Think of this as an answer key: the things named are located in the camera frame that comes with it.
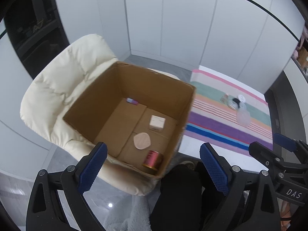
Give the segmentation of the beige makeup sponge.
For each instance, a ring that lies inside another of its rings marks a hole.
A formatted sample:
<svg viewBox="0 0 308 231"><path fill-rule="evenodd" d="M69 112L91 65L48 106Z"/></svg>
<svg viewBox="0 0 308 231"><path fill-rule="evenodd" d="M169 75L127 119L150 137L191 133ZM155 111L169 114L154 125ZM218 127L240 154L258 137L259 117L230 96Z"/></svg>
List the beige makeup sponge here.
<svg viewBox="0 0 308 231"><path fill-rule="evenodd" d="M133 142L135 148L137 148L138 150L144 150L151 146L150 136L146 132L136 134L133 137Z"/></svg>

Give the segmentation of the brown cardboard box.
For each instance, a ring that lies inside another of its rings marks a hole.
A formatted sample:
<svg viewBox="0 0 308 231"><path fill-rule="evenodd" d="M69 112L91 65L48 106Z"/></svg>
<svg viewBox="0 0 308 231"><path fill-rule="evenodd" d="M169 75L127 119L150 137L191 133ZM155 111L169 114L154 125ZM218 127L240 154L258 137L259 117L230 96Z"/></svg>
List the brown cardboard box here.
<svg viewBox="0 0 308 231"><path fill-rule="evenodd" d="M64 121L91 143L107 145L109 158L150 178L161 178L185 130L196 93L193 85L153 70L115 62L81 94ZM134 99L138 105L126 102ZM149 129L152 115L166 119L162 132ZM148 150L133 137L150 136L151 150L163 155L158 171L143 167Z"/></svg>

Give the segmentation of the small purple blue tube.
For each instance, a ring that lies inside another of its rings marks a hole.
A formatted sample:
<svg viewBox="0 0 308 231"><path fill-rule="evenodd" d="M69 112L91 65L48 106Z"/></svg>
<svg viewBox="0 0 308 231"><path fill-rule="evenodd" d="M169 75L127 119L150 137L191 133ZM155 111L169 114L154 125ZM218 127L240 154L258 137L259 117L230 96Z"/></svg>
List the small purple blue tube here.
<svg viewBox="0 0 308 231"><path fill-rule="evenodd" d="M131 98L127 98L126 102L131 103L133 105L138 105L138 102L136 100L134 100L134 99L131 99Z"/></svg>

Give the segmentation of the white round compact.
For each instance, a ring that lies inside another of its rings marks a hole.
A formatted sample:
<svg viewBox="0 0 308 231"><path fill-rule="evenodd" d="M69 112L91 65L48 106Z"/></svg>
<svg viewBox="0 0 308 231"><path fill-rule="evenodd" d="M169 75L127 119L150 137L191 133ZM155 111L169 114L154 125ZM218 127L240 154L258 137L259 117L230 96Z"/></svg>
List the white round compact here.
<svg viewBox="0 0 308 231"><path fill-rule="evenodd" d="M239 95L237 96L237 98L238 98L238 100L239 100L240 102L242 102L242 103L245 103L245 102L246 102L246 98L245 98L242 94L239 94Z"/></svg>

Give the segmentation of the white square box orange top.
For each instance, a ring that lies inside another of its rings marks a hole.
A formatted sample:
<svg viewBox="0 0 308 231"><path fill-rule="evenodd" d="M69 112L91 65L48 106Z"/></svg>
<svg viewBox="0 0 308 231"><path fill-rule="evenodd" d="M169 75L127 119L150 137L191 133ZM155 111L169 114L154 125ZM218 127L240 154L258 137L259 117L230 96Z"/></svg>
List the white square box orange top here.
<svg viewBox="0 0 308 231"><path fill-rule="evenodd" d="M160 116L152 115L149 122L149 129L162 132L166 119Z"/></svg>

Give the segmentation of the clear oval contact lens case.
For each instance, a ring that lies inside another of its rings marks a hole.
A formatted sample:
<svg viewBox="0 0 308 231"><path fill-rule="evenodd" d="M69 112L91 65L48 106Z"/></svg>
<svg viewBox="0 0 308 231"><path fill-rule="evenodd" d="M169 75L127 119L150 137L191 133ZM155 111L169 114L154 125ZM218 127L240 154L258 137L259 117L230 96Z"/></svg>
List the clear oval contact lens case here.
<svg viewBox="0 0 308 231"><path fill-rule="evenodd" d="M250 113L244 108L238 109L236 113L236 119L238 124L244 127L247 127L251 123Z"/></svg>

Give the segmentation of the cream padded chair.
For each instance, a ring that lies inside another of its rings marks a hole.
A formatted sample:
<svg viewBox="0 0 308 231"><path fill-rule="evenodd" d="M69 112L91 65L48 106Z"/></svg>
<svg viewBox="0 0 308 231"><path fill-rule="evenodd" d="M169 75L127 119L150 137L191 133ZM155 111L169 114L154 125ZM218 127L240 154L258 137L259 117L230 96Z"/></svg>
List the cream padded chair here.
<svg viewBox="0 0 308 231"><path fill-rule="evenodd" d="M21 101L20 118L35 133L80 161L94 145L65 123L63 117L117 60L102 36L89 34L79 38L33 80Z"/></svg>

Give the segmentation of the grey round lid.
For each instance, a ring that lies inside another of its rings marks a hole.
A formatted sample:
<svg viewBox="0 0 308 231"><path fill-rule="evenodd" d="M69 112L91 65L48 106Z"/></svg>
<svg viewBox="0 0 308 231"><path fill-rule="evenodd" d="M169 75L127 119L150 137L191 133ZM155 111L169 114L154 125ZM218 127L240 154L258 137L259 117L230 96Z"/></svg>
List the grey round lid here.
<svg viewBox="0 0 308 231"><path fill-rule="evenodd" d="M233 100L229 101L227 103L227 105L228 105L229 108L231 108L233 110L238 110L238 108L239 108L239 105Z"/></svg>

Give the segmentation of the striped colourful towel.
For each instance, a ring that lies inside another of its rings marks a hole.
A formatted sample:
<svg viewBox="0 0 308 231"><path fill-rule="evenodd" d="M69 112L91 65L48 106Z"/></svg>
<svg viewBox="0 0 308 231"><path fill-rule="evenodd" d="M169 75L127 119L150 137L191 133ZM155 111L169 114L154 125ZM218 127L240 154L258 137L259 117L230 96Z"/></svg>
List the striped colourful towel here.
<svg viewBox="0 0 308 231"><path fill-rule="evenodd" d="M270 112L262 94L206 68L193 70L190 83L196 94L180 145L182 153L195 155L197 146L204 142L243 155L248 155L249 144L254 141L273 148ZM247 127L238 124L238 110L220 101L224 94L229 94L228 102L239 94L246 98L245 103L240 102L240 108L250 113Z"/></svg>

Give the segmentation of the red thread spool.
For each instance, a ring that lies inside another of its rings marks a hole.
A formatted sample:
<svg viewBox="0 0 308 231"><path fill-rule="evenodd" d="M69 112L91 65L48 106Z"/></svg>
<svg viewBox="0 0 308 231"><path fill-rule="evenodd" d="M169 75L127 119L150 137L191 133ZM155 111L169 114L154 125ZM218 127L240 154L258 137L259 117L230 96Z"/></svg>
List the red thread spool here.
<svg viewBox="0 0 308 231"><path fill-rule="evenodd" d="M162 163L163 155L158 151L150 150L142 164L143 167L158 171Z"/></svg>

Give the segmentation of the small glass perfume bottle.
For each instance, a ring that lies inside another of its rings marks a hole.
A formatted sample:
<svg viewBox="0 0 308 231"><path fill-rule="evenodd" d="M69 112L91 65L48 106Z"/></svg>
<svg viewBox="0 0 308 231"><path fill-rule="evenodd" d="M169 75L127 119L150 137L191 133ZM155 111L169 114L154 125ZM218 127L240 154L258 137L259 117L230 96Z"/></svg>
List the small glass perfume bottle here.
<svg viewBox="0 0 308 231"><path fill-rule="evenodd" d="M228 102L228 98L229 98L229 94L224 94L222 97L221 97L221 99L220 99L220 101L222 102L222 103L227 103Z"/></svg>

